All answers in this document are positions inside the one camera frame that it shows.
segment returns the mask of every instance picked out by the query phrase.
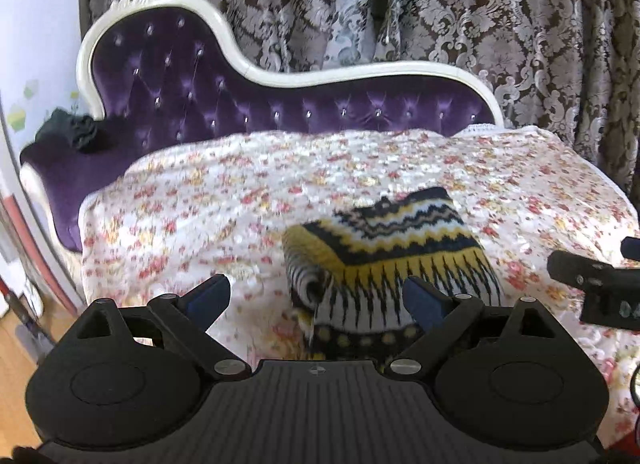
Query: crumpled black garment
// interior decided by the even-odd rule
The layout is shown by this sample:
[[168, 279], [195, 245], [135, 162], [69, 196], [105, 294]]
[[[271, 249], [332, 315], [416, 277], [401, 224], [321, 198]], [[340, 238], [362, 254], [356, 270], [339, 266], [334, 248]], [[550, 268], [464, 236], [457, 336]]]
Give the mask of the crumpled black garment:
[[60, 136], [74, 150], [85, 151], [91, 147], [97, 133], [98, 126], [91, 116], [75, 116], [56, 108], [36, 132], [35, 139], [39, 141], [47, 136]]

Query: yellow and black sweater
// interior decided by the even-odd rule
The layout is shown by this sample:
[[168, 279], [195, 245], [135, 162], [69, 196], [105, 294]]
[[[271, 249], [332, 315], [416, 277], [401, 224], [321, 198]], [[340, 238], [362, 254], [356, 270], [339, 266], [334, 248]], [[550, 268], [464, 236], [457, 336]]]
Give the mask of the yellow and black sweater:
[[314, 358], [383, 365], [413, 343], [422, 331], [401, 299], [411, 275], [449, 296], [468, 293], [500, 305], [484, 251], [441, 187], [292, 226], [283, 248], [294, 310]]

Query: tufted upholstery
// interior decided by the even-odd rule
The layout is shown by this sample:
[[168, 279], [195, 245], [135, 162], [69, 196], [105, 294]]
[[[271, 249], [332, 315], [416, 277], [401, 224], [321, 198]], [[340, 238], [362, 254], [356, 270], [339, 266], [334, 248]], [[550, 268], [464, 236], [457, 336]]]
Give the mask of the tufted upholstery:
[[226, 62], [199, 16], [179, 7], [147, 9], [113, 25], [96, 44], [92, 71], [105, 109], [97, 151], [80, 154], [47, 137], [20, 155], [42, 178], [58, 238], [72, 251], [82, 250], [82, 200], [161, 148], [274, 129], [425, 128], [452, 136], [468, 124], [494, 122], [473, 89], [435, 76], [260, 86]]

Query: purple sofa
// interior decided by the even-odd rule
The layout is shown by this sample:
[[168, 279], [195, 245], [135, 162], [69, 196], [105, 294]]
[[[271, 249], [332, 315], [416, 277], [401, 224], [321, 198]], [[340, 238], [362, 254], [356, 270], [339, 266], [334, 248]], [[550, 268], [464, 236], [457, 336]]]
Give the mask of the purple sofa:
[[[229, 40], [229, 28], [216, 23], [222, 18], [203, 0], [126, 2], [94, 25], [99, 32], [86, 35], [78, 64], [81, 93], [94, 117], [104, 118], [97, 151], [82, 154], [63, 139], [47, 137], [20, 154], [20, 163], [42, 183], [52, 234], [68, 251], [82, 251], [82, 200], [116, 180], [133, 161], [161, 148], [274, 129], [320, 134], [424, 128], [452, 136], [471, 123], [498, 120], [497, 103], [488, 100], [487, 91], [479, 92], [480, 81], [470, 86], [454, 67], [441, 66], [453, 72], [446, 77], [402, 74], [440, 68], [428, 62], [329, 74], [277, 74], [252, 67], [243, 75], [247, 67], [237, 60], [239, 51], [221, 46]], [[90, 79], [82, 79], [83, 61]], [[391, 65], [398, 73], [380, 72]], [[271, 86], [250, 79], [248, 72], [264, 76]], [[334, 81], [322, 82], [323, 76]], [[341, 76], [344, 80], [335, 80]], [[312, 84], [315, 78], [319, 84]], [[298, 86], [274, 86], [287, 79]]]

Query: floral bedspread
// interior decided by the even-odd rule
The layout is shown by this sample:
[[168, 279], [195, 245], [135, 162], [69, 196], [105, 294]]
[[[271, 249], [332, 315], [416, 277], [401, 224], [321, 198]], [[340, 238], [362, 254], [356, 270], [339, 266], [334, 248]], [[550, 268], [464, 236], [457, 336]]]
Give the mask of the floral bedspread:
[[287, 317], [285, 227], [429, 186], [455, 200], [507, 301], [543, 301], [600, 368], [611, 392], [603, 444], [628, 433], [640, 336], [580, 324], [580, 292], [553, 282], [545, 267], [557, 248], [623, 264], [620, 240], [639, 235], [636, 212], [600, 172], [537, 128], [453, 138], [261, 132], [156, 152], [82, 206], [86, 297], [135, 306], [221, 272], [232, 302], [209, 333], [254, 367], [262, 358], [301, 358], [301, 333]]

